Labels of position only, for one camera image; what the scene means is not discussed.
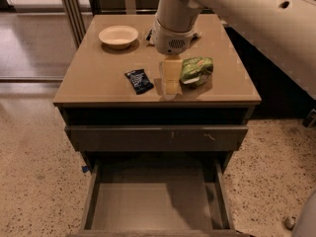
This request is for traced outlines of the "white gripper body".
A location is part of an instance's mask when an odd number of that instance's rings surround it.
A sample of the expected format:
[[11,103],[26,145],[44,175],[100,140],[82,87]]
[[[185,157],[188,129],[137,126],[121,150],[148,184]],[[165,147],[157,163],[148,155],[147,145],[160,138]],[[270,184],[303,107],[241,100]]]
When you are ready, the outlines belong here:
[[195,34],[197,16],[171,16],[154,18],[151,41],[157,51],[164,55],[178,55],[185,52]]

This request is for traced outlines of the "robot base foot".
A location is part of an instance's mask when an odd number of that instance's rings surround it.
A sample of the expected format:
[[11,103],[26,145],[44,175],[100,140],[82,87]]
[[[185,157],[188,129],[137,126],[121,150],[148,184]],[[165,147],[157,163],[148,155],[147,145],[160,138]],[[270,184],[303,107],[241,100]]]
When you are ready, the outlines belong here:
[[288,230],[292,230],[294,228],[296,224],[296,218],[292,217],[292,216],[288,216],[285,220],[284,220],[284,225]]

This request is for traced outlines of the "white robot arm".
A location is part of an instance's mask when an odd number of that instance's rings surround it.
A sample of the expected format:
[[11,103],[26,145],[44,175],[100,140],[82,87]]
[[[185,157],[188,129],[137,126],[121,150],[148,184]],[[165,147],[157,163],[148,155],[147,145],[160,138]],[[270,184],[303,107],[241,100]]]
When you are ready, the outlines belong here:
[[217,14],[316,99],[314,0],[159,0],[151,37],[157,51],[186,51],[203,8]]

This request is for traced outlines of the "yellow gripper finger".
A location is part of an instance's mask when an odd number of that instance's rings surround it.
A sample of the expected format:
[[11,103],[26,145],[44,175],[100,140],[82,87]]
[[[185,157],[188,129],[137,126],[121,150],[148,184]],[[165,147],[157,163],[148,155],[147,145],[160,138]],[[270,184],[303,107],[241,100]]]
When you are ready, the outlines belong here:
[[163,97],[173,100],[180,91],[183,59],[179,55],[166,55],[160,65]]

